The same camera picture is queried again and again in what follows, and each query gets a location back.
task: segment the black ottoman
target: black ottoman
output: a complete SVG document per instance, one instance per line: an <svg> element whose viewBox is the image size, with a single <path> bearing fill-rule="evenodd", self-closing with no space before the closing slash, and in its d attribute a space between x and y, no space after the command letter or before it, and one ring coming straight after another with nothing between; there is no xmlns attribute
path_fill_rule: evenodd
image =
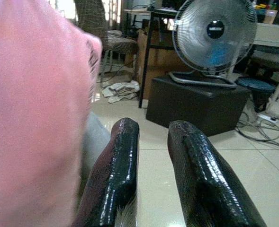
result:
<svg viewBox="0 0 279 227"><path fill-rule="evenodd" d="M184 120L207 136L233 130L250 90L182 85L166 77L152 80L146 118L164 127Z"/></svg>

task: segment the pink fabric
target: pink fabric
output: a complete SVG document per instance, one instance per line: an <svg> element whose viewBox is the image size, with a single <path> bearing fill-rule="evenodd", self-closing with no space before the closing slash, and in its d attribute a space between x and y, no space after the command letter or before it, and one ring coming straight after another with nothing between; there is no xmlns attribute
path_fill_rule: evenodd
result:
<svg viewBox="0 0 279 227"><path fill-rule="evenodd" d="M101 50L46 0L0 0L0 227L72 222Z"/></svg>

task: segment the white cloth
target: white cloth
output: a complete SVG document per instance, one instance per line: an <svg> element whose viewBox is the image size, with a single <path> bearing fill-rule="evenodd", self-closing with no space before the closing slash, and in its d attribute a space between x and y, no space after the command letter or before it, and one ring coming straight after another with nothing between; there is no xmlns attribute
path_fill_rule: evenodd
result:
<svg viewBox="0 0 279 227"><path fill-rule="evenodd" d="M132 99L137 96L140 90L139 83L132 80L131 82L116 83L102 90L105 98L109 97L109 103L115 103L123 98Z"/></svg>

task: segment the blue stool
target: blue stool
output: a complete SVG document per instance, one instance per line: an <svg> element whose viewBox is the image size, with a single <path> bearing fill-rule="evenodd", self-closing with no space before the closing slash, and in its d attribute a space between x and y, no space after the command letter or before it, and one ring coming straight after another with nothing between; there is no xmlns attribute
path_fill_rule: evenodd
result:
<svg viewBox="0 0 279 227"><path fill-rule="evenodd" d="M275 87L264 81L250 77L240 77L235 81L239 86L251 90L254 102L254 109L257 113L266 110L267 103Z"/></svg>

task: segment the curtain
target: curtain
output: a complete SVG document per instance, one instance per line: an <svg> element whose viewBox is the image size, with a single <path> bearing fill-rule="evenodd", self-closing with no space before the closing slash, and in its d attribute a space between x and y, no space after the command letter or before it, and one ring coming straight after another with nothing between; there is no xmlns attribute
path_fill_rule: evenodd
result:
<svg viewBox="0 0 279 227"><path fill-rule="evenodd" d="M120 30L121 0L102 0L105 8L108 29Z"/></svg>

